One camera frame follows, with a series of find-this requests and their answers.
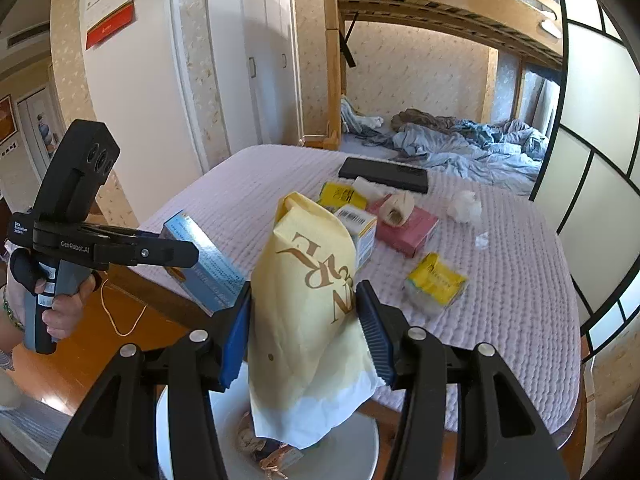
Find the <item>bed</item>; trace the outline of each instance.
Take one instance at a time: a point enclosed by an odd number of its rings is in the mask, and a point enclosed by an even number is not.
[[[328,127],[325,136],[305,137],[305,146],[337,150],[340,146],[340,96],[347,93],[345,21],[395,23],[446,32],[507,50],[525,63],[560,70],[561,10],[553,0],[324,0],[328,80]],[[524,78],[516,85],[520,106]]]
[[[141,228],[158,232],[185,210],[248,278],[273,225],[276,204],[291,191],[316,198],[322,184],[338,179],[345,153],[294,146],[254,146],[236,153],[171,199]],[[473,348],[491,342],[503,355],[550,431],[570,418],[578,396],[579,322],[571,276],[556,234],[528,200],[496,187],[429,171],[430,191],[414,194],[418,206],[440,217],[433,237],[408,259],[377,242],[356,281],[370,280],[380,299],[398,306],[409,323],[425,327],[444,343]],[[452,194],[471,189],[482,201],[478,230],[446,217]],[[391,190],[381,186],[382,191]],[[476,248],[479,232],[489,245]],[[405,276],[427,251],[438,251],[469,277],[454,306],[427,320],[402,293]],[[185,296],[159,267],[136,273]],[[375,397],[395,410],[402,392],[379,390]],[[447,398],[447,429],[457,428],[456,399]]]
[[[386,124],[358,115],[346,98],[340,151],[432,168],[530,196],[548,139],[520,120],[481,124],[409,108]]]

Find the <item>yellow paper bag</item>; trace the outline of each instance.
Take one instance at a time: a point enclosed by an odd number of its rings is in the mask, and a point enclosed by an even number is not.
[[[355,257],[335,216],[299,193],[280,200],[251,276],[248,360],[257,436],[304,449],[382,384],[354,310]]]

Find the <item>door handle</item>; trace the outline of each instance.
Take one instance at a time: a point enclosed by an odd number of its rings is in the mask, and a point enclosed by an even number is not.
[[[257,75],[257,70],[255,67],[255,57],[253,56],[249,58],[249,74],[251,75],[251,79],[254,79]]]

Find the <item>air vent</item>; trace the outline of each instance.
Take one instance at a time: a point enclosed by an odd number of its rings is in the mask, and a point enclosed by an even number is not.
[[[18,32],[18,34],[14,34],[10,36],[6,40],[7,48],[11,48],[12,46],[16,46],[18,43],[22,43],[23,41],[30,40],[35,36],[39,36],[40,34],[44,34],[49,31],[49,22],[43,23],[41,25],[36,25],[35,27],[28,28],[27,30],[23,30],[22,32]]]

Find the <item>white cable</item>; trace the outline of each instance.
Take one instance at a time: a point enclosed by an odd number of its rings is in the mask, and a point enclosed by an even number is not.
[[[118,330],[118,327],[116,326],[115,321],[113,320],[113,316],[111,315],[111,312],[109,312],[109,310],[107,309],[107,307],[104,304],[104,286],[107,284],[109,280],[104,280],[102,282],[102,285],[100,286],[100,301],[102,303],[102,308],[104,309],[104,311],[107,313],[107,316],[109,316],[109,321],[111,321],[111,326],[113,326],[113,329],[116,331],[116,334],[118,334],[120,337],[128,337],[131,335],[131,333],[136,329],[136,327],[138,326],[138,322],[140,321],[140,318],[142,317],[142,315],[145,313],[146,308],[148,307],[148,304],[143,303],[142,301],[140,301],[138,298],[136,298],[134,295],[129,294],[126,290],[123,290],[122,288],[120,288],[119,286],[116,285],[109,285],[110,288],[117,290],[121,293],[123,293],[125,296],[129,296],[132,300],[136,300],[138,303],[141,303],[144,305],[144,308],[142,309],[142,312],[140,312],[140,315],[138,316],[138,319],[136,320],[136,322],[133,324],[133,326],[131,327],[131,330],[129,330],[126,334],[120,333],[120,330]]]

